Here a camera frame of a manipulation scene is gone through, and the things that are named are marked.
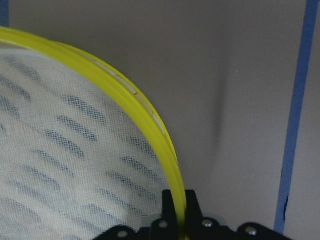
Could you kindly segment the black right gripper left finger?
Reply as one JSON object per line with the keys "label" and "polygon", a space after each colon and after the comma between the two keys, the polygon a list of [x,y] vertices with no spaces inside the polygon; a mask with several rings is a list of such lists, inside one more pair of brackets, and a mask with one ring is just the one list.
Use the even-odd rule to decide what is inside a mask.
{"label": "black right gripper left finger", "polygon": [[176,210],[170,190],[162,192],[162,211],[150,227],[150,240],[177,240],[179,238]]}

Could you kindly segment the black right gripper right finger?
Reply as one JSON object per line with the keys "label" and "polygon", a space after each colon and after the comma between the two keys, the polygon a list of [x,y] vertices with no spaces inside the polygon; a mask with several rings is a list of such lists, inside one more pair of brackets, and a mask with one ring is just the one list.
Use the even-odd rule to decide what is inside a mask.
{"label": "black right gripper right finger", "polygon": [[227,240],[229,229],[212,217],[204,217],[196,192],[186,190],[185,230],[190,240]]}

